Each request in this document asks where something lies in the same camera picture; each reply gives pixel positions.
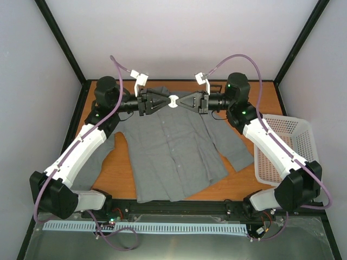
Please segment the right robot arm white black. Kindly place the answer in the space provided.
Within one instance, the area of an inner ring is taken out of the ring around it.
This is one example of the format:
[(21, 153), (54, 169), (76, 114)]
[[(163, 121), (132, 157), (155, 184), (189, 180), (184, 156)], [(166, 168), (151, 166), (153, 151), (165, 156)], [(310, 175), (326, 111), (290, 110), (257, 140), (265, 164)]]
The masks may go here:
[(249, 217), (270, 209), (281, 208), (294, 212), (309, 203), (321, 192), (322, 167), (317, 161), (309, 162), (282, 141), (266, 119), (249, 102), (250, 84), (245, 74), (231, 73), (223, 93), (211, 93), (208, 80), (202, 73), (196, 75), (205, 90), (183, 97), (170, 97), (170, 106), (180, 106), (198, 114), (225, 111), (229, 124), (250, 140), (272, 163), (280, 175), (280, 184), (272, 189), (254, 192), (243, 200), (243, 209)]

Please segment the black brooch box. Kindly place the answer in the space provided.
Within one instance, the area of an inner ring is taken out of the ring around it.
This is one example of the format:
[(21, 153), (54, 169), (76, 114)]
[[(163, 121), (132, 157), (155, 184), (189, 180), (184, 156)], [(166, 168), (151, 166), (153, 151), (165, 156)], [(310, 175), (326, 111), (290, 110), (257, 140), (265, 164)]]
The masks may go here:
[(223, 87), (223, 85), (221, 85), (221, 84), (211, 84), (210, 85), (210, 92), (211, 93), (221, 93), (222, 87)]

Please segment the metal base plate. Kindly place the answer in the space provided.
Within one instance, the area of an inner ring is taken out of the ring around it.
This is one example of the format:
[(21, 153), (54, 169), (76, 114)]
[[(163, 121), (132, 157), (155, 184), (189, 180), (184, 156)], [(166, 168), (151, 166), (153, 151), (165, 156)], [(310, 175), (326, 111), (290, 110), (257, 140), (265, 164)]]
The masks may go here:
[[(128, 223), (205, 223), (216, 218), (141, 216)], [(36, 225), (19, 259), (334, 259), (319, 218), (278, 218), (263, 238), (232, 235), (151, 235), (135, 231), (43, 231)]]

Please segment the white round brooch backing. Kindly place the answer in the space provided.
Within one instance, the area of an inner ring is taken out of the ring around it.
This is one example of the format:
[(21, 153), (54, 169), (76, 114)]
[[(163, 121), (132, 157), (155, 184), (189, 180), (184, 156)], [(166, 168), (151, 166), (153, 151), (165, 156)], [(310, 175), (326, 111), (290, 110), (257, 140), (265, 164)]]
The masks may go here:
[(170, 103), (168, 104), (168, 106), (170, 108), (178, 107), (177, 100), (179, 99), (179, 97), (177, 95), (170, 95), (169, 99), (170, 99)]

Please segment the right black frame post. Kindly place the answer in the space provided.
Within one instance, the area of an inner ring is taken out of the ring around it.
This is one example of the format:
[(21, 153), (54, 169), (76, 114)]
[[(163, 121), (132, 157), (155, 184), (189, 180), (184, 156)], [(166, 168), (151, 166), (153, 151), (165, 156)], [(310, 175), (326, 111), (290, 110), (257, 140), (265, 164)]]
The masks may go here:
[(273, 80), (273, 83), (276, 87), (278, 87), (281, 84), (282, 80), (284, 79), (285, 75), (289, 71), (295, 58), (299, 54), (301, 48), (303, 47), (304, 43), (308, 39), (313, 28), (319, 21), (321, 15), (323, 14), (329, 2), (330, 2), (329, 0), (318, 0), (317, 3), (315, 4), (312, 12), (310, 13), (307, 21), (305, 22), (302, 30), (300, 31), (295, 43), (293, 44), (290, 52), (285, 58), (279, 72), (277, 73), (275, 79)]

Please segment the grey button-up shirt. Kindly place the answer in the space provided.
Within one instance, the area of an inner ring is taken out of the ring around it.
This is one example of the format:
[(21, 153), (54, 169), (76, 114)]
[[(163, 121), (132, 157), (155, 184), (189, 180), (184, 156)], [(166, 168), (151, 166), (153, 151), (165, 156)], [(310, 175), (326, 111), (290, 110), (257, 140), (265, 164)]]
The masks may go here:
[(176, 202), (228, 175), (222, 158), (241, 171), (253, 156), (230, 126), (210, 114), (165, 106), (151, 115), (119, 113), (139, 203)]

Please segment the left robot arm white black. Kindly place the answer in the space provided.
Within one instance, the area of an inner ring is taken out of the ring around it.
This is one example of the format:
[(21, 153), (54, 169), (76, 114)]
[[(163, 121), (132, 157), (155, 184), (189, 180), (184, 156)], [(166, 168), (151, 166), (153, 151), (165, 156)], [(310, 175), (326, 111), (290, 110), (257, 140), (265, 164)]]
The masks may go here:
[(61, 219), (87, 210), (94, 210), (101, 218), (112, 214), (112, 197), (108, 193), (101, 190), (74, 191), (71, 188), (87, 160), (106, 142), (120, 122), (119, 112), (138, 111), (140, 115), (150, 115), (166, 106), (178, 106), (177, 95), (146, 89), (146, 82), (147, 75), (138, 74), (134, 94), (130, 94), (122, 80), (104, 76), (97, 81), (92, 110), (77, 137), (44, 172), (35, 171), (29, 178), (35, 203), (35, 222), (45, 223), (38, 217), (39, 210)]

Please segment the black frame post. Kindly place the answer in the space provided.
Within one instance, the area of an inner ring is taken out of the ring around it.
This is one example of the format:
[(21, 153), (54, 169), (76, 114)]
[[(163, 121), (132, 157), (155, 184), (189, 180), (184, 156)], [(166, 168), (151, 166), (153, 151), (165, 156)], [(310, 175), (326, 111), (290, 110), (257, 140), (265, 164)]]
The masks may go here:
[(70, 46), (68, 45), (53, 13), (51, 12), (47, 2), (45, 0), (34, 0), (40, 13), (42, 14), (46, 24), (49, 26), (50, 31), (54, 35), (58, 45), (63, 51), (68, 63), (70, 64), (78, 81), (83, 85), (87, 80), (75, 58)]
[(317, 3), (315, 4), (312, 12), (310, 13), (307, 21), (305, 22), (302, 30), (300, 31), (295, 43), (293, 44), (290, 52), (285, 58), (279, 72), (277, 73), (275, 79), (273, 80), (273, 83), (276, 87), (278, 87), (281, 84), (282, 80), (284, 79), (285, 75), (289, 71), (295, 58), (299, 54), (301, 48), (303, 47), (304, 43), (308, 39), (313, 28), (319, 21), (321, 15), (323, 14), (329, 2), (330, 2), (329, 0), (318, 0)]

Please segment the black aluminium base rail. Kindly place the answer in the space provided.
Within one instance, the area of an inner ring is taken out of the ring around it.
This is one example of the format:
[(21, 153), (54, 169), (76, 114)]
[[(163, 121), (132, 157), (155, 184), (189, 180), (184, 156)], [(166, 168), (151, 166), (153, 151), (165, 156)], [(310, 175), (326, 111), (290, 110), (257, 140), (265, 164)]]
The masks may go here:
[(276, 220), (277, 216), (285, 216), (284, 210), (265, 210), (249, 213), (241, 201), (152, 201), (138, 203), (136, 200), (114, 199), (109, 201), (108, 209), (93, 210), (97, 220), (108, 220), (121, 217), (123, 220), (134, 221), (141, 215), (170, 216), (211, 216), (223, 220), (241, 223), (259, 223), (264, 220)]

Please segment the left black frame post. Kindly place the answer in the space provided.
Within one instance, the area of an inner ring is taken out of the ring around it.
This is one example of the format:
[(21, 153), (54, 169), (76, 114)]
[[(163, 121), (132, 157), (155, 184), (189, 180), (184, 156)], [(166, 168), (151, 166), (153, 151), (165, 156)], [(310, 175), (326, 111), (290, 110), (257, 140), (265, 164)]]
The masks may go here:
[(49, 26), (50, 31), (54, 35), (58, 45), (63, 51), (68, 63), (70, 64), (78, 81), (83, 85), (87, 80), (75, 58), (70, 46), (68, 45), (53, 13), (51, 12), (47, 2), (45, 0), (34, 0), (40, 13), (42, 14), (46, 24)]

